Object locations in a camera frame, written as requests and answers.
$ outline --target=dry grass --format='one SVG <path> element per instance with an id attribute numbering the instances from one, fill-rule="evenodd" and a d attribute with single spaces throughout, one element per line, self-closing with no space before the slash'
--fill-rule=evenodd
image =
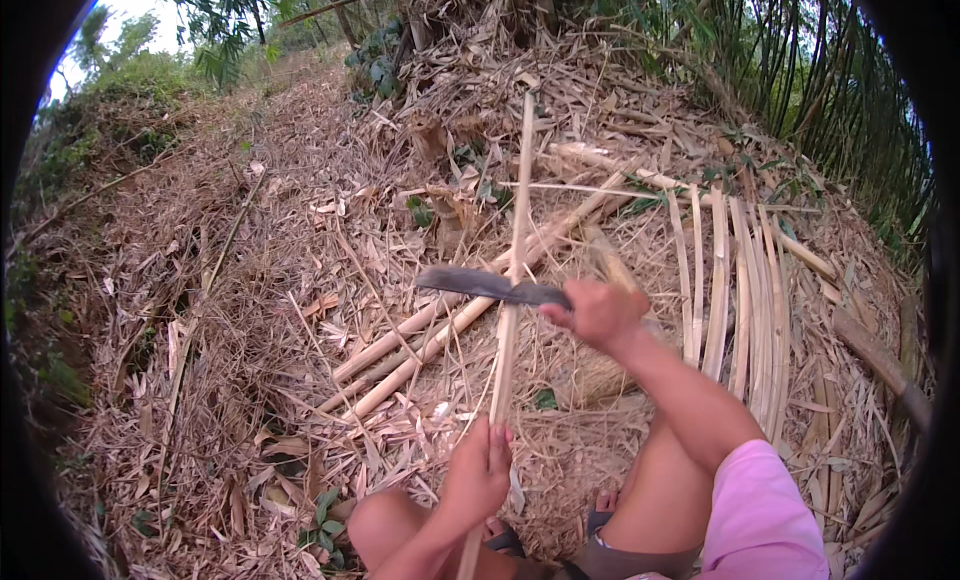
<path id="1" fill-rule="evenodd" d="M 269 100 L 250 91 L 207 103 L 198 108 L 194 130 L 183 137 L 176 156 L 85 203 L 63 226 L 33 243 L 37 252 L 77 245 L 59 265 L 74 273 L 70 281 L 92 303 L 84 327 L 88 344 L 95 345 L 96 406 L 79 413 L 66 452 L 91 453 L 93 459 L 85 470 L 63 475 L 62 501 L 111 574 L 128 569 L 141 578 L 308 577 L 310 558 L 296 544 L 298 530 L 309 526 L 313 514 L 305 490 L 338 487 L 346 500 L 400 484 L 416 500 L 436 502 L 452 441 L 472 412 L 489 402 L 497 351 L 495 308 L 368 416 L 363 428 L 343 421 L 339 412 L 331 416 L 315 408 L 338 392 L 329 366 L 389 331 L 387 316 L 399 321 L 430 298 L 413 288 L 422 266 L 442 258 L 481 267 L 506 250 L 510 210 L 498 214 L 495 205 L 478 203 L 482 184 L 471 185 L 472 173 L 465 165 L 452 165 L 449 153 L 477 139 L 486 162 L 480 177 L 510 180 L 526 90 L 517 77 L 541 84 L 534 182 L 594 184 L 606 177 L 546 154 L 549 142 L 567 141 L 609 149 L 634 166 L 704 188 L 705 169 L 737 164 L 738 154 L 749 155 L 758 166 L 785 155 L 784 165 L 765 171 L 770 185 L 757 187 L 763 199 L 795 174 L 790 163 L 795 156 L 786 147 L 755 128 L 735 130 L 716 112 L 693 108 L 683 86 L 648 84 L 655 92 L 634 93 L 618 84 L 617 79 L 636 78 L 616 65 L 604 67 L 589 34 L 541 41 L 526 52 L 509 44 L 502 27 L 485 22 L 456 42 L 442 41 L 404 70 L 407 96 L 400 104 L 346 102 L 337 64 L 294 70 L 290 88 Z M 628 126 L 612 113 L 624 109 L 659 122 Z M 424 159 L 411 139 L 410 120 L 425 112 L 441 121 L 435 135 L 449 140 L 435 145 L 436 159 Z M 736 154 L 721 148 L 725 135 L 739 137 Z M 244 141 L 254 144 L 249 154 L 241 151 Z M 264 185 L 238 227 L 221 273 L 204 291 L 205 274 L 258 181 L 259 165 Z M 460 175 L 466 180 L 458 184 L 454 178 Z M 722 181 L 728 194 L 740 194 L 744 180 L 737 175 L 715 181 Z M 413 225 L 398 194 L 427 185 L 450 191 L 453 214 L 444 217 L 436 204 L 442 197 L 435 197 L 437 219 L 423 230 Z M 862 300 L 864 315 L 874 317 L 874 331 L 889 346 L 898 345 L 898 299 L 905 283 L 869 228 L 833 194 L 824 193 L 821 202 L 806 190 L 789 194 L 785 191 L 770 208 L 788 207 L 779 216 L 812 250 L 834 261 L 845 273 L 845 298 Z M 578 192 L 532 189 L 534 227 L 543 229 L 582 199 Z M 693 224 L 683 199 L 680 209 L 692 258 Z M 702 249 L 711 253 L 711 209 L 702 214 Z M 102 241 L 80 238 L 91 223 L 102 227 Z M 338 245 L 338 224 L 386 310 Z M 608 216 L 601 226 L 679 349 L 682 302 L 666 199 L 638 214 Z M 591 255 L 574 232 L 534 270 L 536 279 L 560 284 L 570 276 L 598 275 Z M 811 423 L 810 408 L 791 405 L 782 452 L 801 488 L 818 473 L 812 468 L 817 461 L 837 471 L 834 488 L 827 481 L 820 500 L 830 508 L 824 537 L 842 569 L 863 552 L 857 536 L 889 515 L 881 509 L 883 499 L 877 515 L 861 520 L 856 531 L 851 527 L 864 503 L 896 480 L 880 429 L 888 423 L 891 401 L 832 334 L 834 305 L 821 295 L 819 281 L 789 255 L 784 268 L 792 348 L 784 375 L 788 396 L 791 402 L 818 400 L 812 386 L 813 361 L 819 357 L 846 423 L 830 458 L 823 458 L 831 436 L 817 433 L 821 425 Z M 108 278 L 110 294 L 104 290 Z M 709 301 L 710 274 L 702 289 Z M 306 320 L 322 354 L 306 335 L 288 292 L 299 308 L 314 310 Z M 318 306 L 310 307 L 315 302 Z M 729 298 L 720 373 L 725 384 L 736 302 Z M 705 319 L 710 305 L 705 304 Z M 143 332 L 146 326 L 155 332 Z M 532 311 L 524 312 L 519 332 L 511 423 L 521 490 L 511 492 L 505 516 L 533 554 L 549 559 L 569 554 L 583 540 L 582 511 L 592 489 L 622 479 L 642 447 L 653 406 L 623 377 L 624 394 L 568 411 L 538 411 L 534 395 L 542 388 L 619 372 Z M 137 346 L 127 349 L 131 341 Z M 131 357 L 122 361 L 128 350 Z M 127 365 L 133 359 L 131 370 Z M 178 360 L 183 376 L 174 394 Z M 118 369 L 119 392 L 114 390 Z M 829 499 L 834 490 L 835 499 Z M 809 490 L 803 495 L 810 501 Z M 153 536 L 145 537 L 144 529 Z M 319 559 L 324 554 L 316 545 L 306 552 Z"/>

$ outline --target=finger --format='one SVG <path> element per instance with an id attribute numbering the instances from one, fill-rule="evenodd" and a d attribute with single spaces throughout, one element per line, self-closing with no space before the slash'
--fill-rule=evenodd
<path id="1" fill-rule="evenodd" d="M 650 311 L 650 298 L 647 298 L 642 290 L 634 290 L 632 296 L 633 302 L 640 309 L 640 316 L 646 315 L 647 311 Z"/>
<path id="2" fill-rule="evenodd" d="M 565 327 L 567 329 L 573 327 L 573 316 L 570 315 L 570 312 L 564 309 L 562 305 L 548 302 L 541 305 L 539 311 L 546 319 L 559 327 Z"/>
<path id="3" fill-rule="evenodd" d="M 489 472 L 492 475 L 509 474 L 514 454 L 511 452 L 510 442 L 507 441 L 507 428 L 498 423 L 489 431 Z"/>

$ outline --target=branch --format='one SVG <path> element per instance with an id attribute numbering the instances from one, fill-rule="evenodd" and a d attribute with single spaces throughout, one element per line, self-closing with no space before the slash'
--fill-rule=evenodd
<path id="1" fill-rule="evenodd" d="M 344 6 L 346 6 L 346 5 L 352 5 L 353 3 L 359 3 L 360 1 L 365 1 L 365 0 L 340 0 L 340 1 L 336 1 L 335 3 L 330 3 L 329 5 L 326 5 L 326 6 L 324 6 L 324 7 L 320 7 L 319 9 L 315 9 L 315 10 L 306 12 L 306 13 L 304 13 L 303 15 L 298 15 L 297 17 L 294 17 L 293 19 L 288 19 L 287 21 L 280 22 L 280 27 L 281 27 L 281 28 L 286 28 L 287 26 L 292 26 L 292 25 L 294 25 L 295 23 L 304 21 L 305 19 L 310 19 L 311 17 L 315 17 L 315 16 L 317 16 L 317 15 L 320 15 L 321 13 L 326 13 L 327 11 L 334 10 L 334 9 L 336 9 L 336 8 L 338 8 L 338 7 L 344 7 Z"/>

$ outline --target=ground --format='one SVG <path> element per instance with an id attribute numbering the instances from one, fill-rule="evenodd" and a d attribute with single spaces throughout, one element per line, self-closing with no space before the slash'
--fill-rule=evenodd
<path id="1" fill-rule="evenodd" d="M 755 228 L 746 243 L 720 225 L 726 252 L 755 240 L 750 256 L 772 282 L 762 293 L 770 303 L 777 288 L 766 261 L 774 257 L 784 308 L 781 326 L 772 314 L 738 322 L 737 285 L 748 279 L 730 259 L 726 323 L 714 330 L 724 345 L 718 381 L 736 383 L 735 336 L 761 348 L 741 323 L 760 328 L 757 335 L 784 330 L 779 350 L 767 346 L 774 359 L 766 371 L 751 370 L 739 390 L 758 415 L 769 413 L 771 435 L 779 419 L 778 450 L 823 526 L 834 575 L 856 564 L 892 511 L 902 470 L 889 456 L 889 401 L 834 336 L 830 310 L 834 300 L 846 304 L 898 346 L 907 282 L 842 186 L 814 191 L 822 179 L 801 174 L 788 147 L 694 106 L 684 86 L 623 82 L 627 71 L 605 71 L 602 56 L 578 51 L 578 35 L 551 45 L 558 57 L 546 57 L 545 47 L 515 52 L 478 27 L 464 44 L 446 41 L 416 57 L 395 102 L 348 98 L 342 48 L 323 61 L 288 59 L 267 82 L 197 104 L 169 159 L 36 239 L 35 249 L 50 250 L 74 240 L 84 219 L 101 220 L 101 241 L 82 241 L 66 263 L 76 266 L 71 281 L 89 303 L 83 326 L 95 404 L 78 413 L 63 450 L 86 463 L 60 479 L 66 510 L 110 573 L 311 577 L 322 564 L 335 577 L 338 553 L 348 569 L 358 562 L 338 526 L 324 526 L 327 543 L 318 522 L 343 520 L 355 499 L 391 485 L 437 502 L 452 443 L 489 403 L 496 306 L 373 403 L 362 427 L 323 403 L 357 379 L 338 378 L 338 387 L 332 370 L 436 298 L 413 287 L 422 266 L 485 267 L 509 246 L 513 211 L 504 189 L 529 84 L 539 98 L 534 182 L 589 188 L 608 179 L 588 157 L 551 146 L 583 142 L 606 149 L 614 165 L 712 184 L 738 202 L 751 191 L 769 204 L 762 215 L 772 223 L 778 216 L 777 227 L 845 273 L 843 286 L 830 290 L 788 252 L 765 250 L 756 218 L 744 226 Z M 646 90 L 630 88 L 635 80 Z M 623 110 L 651 121 L 614 123 Z M 785 163 L 759 171 L 779 158 Z M 655 190 L 641 176 L 620 177 L 616 188 Z M 782 190 L 790 183 L 795 195 Z M 692 290 L 703 295 L 700 342 L 710 341 L 720 313 L 712 308 L 711 206 L 698 214 L 694 193 L 679 190 L 675 232 L 663 192 L 619 208 L 610 202 L 621 195 L 532 192 L 531 240 L 550 243 L 539 261 L 528 259 L 537 281 L 609 272 L 583 238 L 593 222 L 650 296 L 663 339 L 682 350 L 684 328 L 688 337 L 696 331 L 683 313 Z M 587 201 L 598 206 L 577 216 Z M 681 288 L 681 274 L 692 288 Z M 621 481 L 653 407 L 609 361 L 533 311 L 523 314 L 517 352 L 514 486 L 502 514 L 529 552 L 550 559 L 583 541 L 594 489 Z M 331 489 L 332 508 L 318 520 L 316 499 Z"/>

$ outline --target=twig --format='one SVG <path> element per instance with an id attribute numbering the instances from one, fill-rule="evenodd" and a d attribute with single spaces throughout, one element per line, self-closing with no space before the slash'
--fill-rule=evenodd
<path id="1" fill-rule="evenodd" d="M 325 7 L 320 7 L 319 9 L 306 12 L 303 15 L 298 15 L 293 19 L 288 19 L 284 22 L 280 22 L 279 26 L 281 28 L 286 28 L 287 26 L 292 26 L 297 22 L 304 21 L 305 19 L 310 19 L 311 17 L 315 17 L 317 15 L 320 15 L 321 13 L 326 13 L 327 11 L 334 10 L 338 7 L 345 7 L 347 5 L 352 5 L 353 3 L 359 3 L 360 1 L 365 1 L 365 0 L 339 0 L 334 3 L 330 3 Z"/>
<path id="2" fill-rule="evenodd" d="M 296 316 L 299 317 L 300 322 L 303 324 L 303 329 L 306 330 L 307 336 L 310 337 L 310 341 L 313 343 L 314 349 L 316 349 L 319 359 L 323 361 L 323 366 L 326 367 L 326 372 L 330 377 L 330 380 L 333 380 L 333 369 L 330 367 L 330 361 L 327 359 L 327 355 L 324 353 L 324 350 L 320 348 L 320 343 L 317 341 L 317 336 L 313 333 L 313 330 L 310 329 L 310 324 L 306 322 L 304 317 L 304 312 L 300 309 L 300 306 L 297 305 L 297 300 L 294 298 L 292 291 L 287 291 L 287 298 L 290 299 L 290 304 L 294 306 L 294 311 L 296 311 Z M 337 391 L 340 393 L 343 403 L 346 405 L 346 418 L 355 417 L 354 416 L 354 407 L 351 406 L 350 400 L 347 398 L 347 395 L 344 394 L 344 388 L 340 385 L 340 382 L 333 382 L 334 386 L 337 387 Z M 366 433 L 366 428 L 364 428 L 363 423 L 360 422 L 360 418 L 354 419 L 361 429 Z"/>
<path id="3" fill-rule="evenodd" d="M 396 338 L 400 341 L 400 345 L 403 346 L 403 348 L 410 354 L 411 357 L 414 358 L 414 361 L 416 361 L 418 365 L 423 365 L 424 362 L 421 360 L 419 356 L 417 356 L 417 352 L 414 351 L 414 349 L 407 344 L 407 339 L 403 338 L 403 334 L 401 334 L 401 331 L 397 328 L 397 325 L 394 323 L 393 320 L 390 319 L 390 313 L 388 312 L 387 305 L 383 304 L 383 299 L 380 298 L 380 293 L 378 293 L 377 287 L 374 286 L 374 283 L 370 281 L 370 278 L 367 276 L 367 272 L 365 272 L 363 269 L 363 265 L 360 264 L 360 258 L 357 257 L 356 251 L 347 242 L 347 238 L 344 237 L 344 233 L 340 229 L 339 218 L 337 219 L 337 242 L 340 243 L 340 248 L 343 249 L 343 252 L 346 253 L 346 255 L 350 258 L 351 261 L 353 261 L 353 264 L 357 268 L 357 272 L 360 273 L 360 277 L 362 277 L 363 281 L 366 283 L 367 289 L 373 295 L 373 298 L 376 299 L 376 303 L 380 305 L 380 309 L 385 314 L 383 317 L 384 319 L 387 320 L 387 323 L 390 324 L 390 329 L 393 330 L 394 334 L 396 334 Z"/>
<path id="4" fill-rule="evenodd" d="M 213 266 L 213 271 L 210 272 L 210 275 L 203 279 L 203 291 L 206 295 L 210 296 L 210 291 L 213 288 L 213 282 L 217 280 L 217 276 L 220 274 L 220 270 L 224 265 L 224 259 L 227 258 L 227 253 L 230 252 L 231 246 L 234 244 L 234 237 L 237 235 L 237 229 L 240 227 L 240 222 L 243 221 L 244 216 L 247 213 L 247 210 L 250 209 L 250 205 L 254 202 L 254 196 L 257 194 L 257 190 L 260 189 L 260 186 L 263 184 L 263 180 L 267 178 L 266 170 L 260 174 L 260 179 L 256 182 L 256 185 L 253 187 L 253 190 L 249 191 L 249 194 L 246 195 L 246 201 L 243 203 L 243 206 L 240 207 L 240 213 L 237 214 L 237 218 L 233 220 L 233 227 L 230 228 L 230 234 L 226 236 L 226 242 L 223 243 L 223 250 L 220 251 L 220 257 L 217 259 L 217 263 Z"/>
<path id="5" fill-rule="evenodd" d="M 34 229 L 30 230 L 29 232 L 27 232 L 26 234 L 24 234 L 23 236 L 21 236 L 18 240 L 16 240 L 16 241 L 13 243 L 13 245 L 6 251 L 6 258 L 7 258 L 7 259 L 10 259 L 10 258 L 14 255 L 14 253 L 17 252 L 17 249 L 19 249 L 19 248 L 22 247 L 23 245 L 30 244 L 30 241 L 32 241 L 34 238 L 36 238 L 36 237 L 38 236 L 38 234 L 40 234 L 40 233 L 41 233 L 43 230 L 45 230 L 48 226 L 50 226 L 50 225 L 53 224 L 56 220 L 60 219 L 61 217 L 63 217 L 63 216 L 66 215 L 67 213 L 69 213 L 70 211 L 72 211 L 72 210 L 74 210 L 75 208 L 77 208 L 78 206 L 80 206 L 81 204 L 87 202 L 88 200 L 92 199 L 93 197 L 99 195 L 100 193 L 102 193 L 102 192 L 104 192 L 104 191 L 106 191 L 106 190 L 109 190 L 109 189 L 113 188 L 114 186 L 116 186 L 116 185 L 118 185 L 118 184 L 122 184 L 123 182 L 127 181 L 127 180 L 130 179 L 130 178 L 134 178 L 135 176 L 139 176 L 141 173 L 147 171 L 148 169 L 152 169 L 153 167 L 156 167 L 156 166 L 157 166 L 158 164 L 160 164 L 162 161 L 165 161 L 165 160 L 169 159 L 171 156 L 173 156 L 173 154 L 168 154 L 168 153 L 170 153 L 170 149 L 172 149 L 172 148 L 173 148 L 172 146 L 167 147 L 167 148 L 163 151 L 163 153 L 160 153 L 160 154 L 158 154 L 158 155 L 156 156 L 156 158 L 153 160 L 153 163 L 151 163 L 150 165 L 146 165 L 146 166 L 144 166 L 144 167 L 141 167 L 141 168 L 138 169 L 138 170 L 133 170 L 133 171 L 130 172 L 129 174 L 126 174 L 126 176 L 124 176 L 123 178 L 117 178 L 117 179 L 114 179 L 114 181 L 112 181 L 112 182 L 107 182 L 106 184 L 104 184 L 104 185 L 101 186 L 100 188 L 97 188 L 96 190 L 94 190 L 94 191 L 92 191 L 92 192 L 89 192 L 89 193 L 83 195 L 82 197 L 80 197 L 80 198 L 77 199 L 76 201 L 71 202 L 70 204 L 66 205 L 66 207 L 64 207 L 63 209 L 57 211 L 57 212 L 54 213 L 51 217 L 47 218 L 46 221 L 40 223 L 39 226 L 37 226 L 37 227 L 35 227 Z"/>

